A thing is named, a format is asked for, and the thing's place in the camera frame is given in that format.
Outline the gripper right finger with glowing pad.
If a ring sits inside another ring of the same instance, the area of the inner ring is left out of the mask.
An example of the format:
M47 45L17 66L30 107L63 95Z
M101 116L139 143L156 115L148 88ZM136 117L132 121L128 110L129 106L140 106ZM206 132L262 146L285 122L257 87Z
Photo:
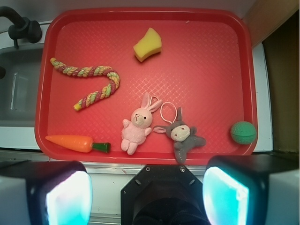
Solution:
M298 225L299 155L214 156L202 196L212 225Z

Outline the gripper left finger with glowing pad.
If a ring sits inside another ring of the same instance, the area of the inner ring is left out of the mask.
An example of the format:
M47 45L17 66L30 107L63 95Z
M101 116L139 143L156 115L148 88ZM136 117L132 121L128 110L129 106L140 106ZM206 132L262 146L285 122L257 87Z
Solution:
M86 225L92 181L77 161L1 162L2 225Z

